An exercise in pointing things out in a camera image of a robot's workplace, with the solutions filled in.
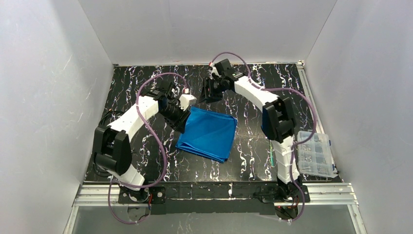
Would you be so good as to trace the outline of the blue cloth napkin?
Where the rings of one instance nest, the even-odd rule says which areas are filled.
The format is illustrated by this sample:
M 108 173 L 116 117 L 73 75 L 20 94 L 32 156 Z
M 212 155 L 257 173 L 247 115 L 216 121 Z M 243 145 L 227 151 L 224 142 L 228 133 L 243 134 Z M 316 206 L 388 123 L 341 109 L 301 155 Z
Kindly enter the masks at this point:
M 192 107 L 185 132 L 179 136 L 175 147 L 224 163 L 229 159 L 237 123 L 233 116 Z

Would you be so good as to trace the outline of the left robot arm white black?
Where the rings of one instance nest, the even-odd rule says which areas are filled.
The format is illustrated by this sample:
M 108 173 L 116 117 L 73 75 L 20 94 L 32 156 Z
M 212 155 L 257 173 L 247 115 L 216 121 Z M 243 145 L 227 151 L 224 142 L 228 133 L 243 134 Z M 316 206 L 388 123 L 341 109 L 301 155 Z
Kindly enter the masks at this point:
M 117 120 L 100 124 L 95 129 L 93 162 L 116 178 L 120 185 L 133 191 L 146 188 L 144 177 L 131 162 L 131 140 L 148 119 L 161 114 L 173 130 L 184 133 L 190 106 L 197 98 L 187 88 L 176 95 L 175 88 L 172 82 L 162 81 L 154 88 L 140 89 L 136 104 Z

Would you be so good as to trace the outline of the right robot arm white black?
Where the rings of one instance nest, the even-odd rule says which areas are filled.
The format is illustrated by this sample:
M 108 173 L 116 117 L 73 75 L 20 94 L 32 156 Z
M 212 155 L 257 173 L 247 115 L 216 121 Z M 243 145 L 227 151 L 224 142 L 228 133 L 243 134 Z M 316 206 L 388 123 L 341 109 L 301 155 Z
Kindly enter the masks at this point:
M 296 120 L 292 101 L 260 87 L 248 75 L 236 71 L 228 59 L 209 64 L 210 75 L 203 80 L 201 101 L 220 101 L 226 91 L 243 96 L 262 113 L 261 129 L 275 152 L 277 184 L 285 196 L 295 195 L 301 185 L 294 153 Z

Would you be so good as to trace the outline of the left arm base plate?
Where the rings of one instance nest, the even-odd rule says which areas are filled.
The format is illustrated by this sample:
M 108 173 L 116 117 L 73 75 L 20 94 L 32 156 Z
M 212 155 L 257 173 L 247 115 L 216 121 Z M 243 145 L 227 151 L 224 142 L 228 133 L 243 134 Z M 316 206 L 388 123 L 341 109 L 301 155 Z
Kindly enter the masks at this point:
M 138 191 L 131 190 L 125 186 L 119 186 L 120 204 L 163 204 L 166 201 L 165 185 L 154 186 Z

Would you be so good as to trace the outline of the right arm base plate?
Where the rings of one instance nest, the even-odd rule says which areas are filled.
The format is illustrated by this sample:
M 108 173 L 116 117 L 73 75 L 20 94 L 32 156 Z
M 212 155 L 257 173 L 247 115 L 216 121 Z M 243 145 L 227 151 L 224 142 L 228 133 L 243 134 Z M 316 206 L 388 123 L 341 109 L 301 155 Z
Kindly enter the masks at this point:
M 275 205 L 275 212 L 279 219 L 292 221 L 299 216 L 299 205 L 311 201 L 308 188 L 300 189 L 294 184 L 290 185 L 263 185 L 253 193 L 253 198 L 262 203 L 280 203 Z

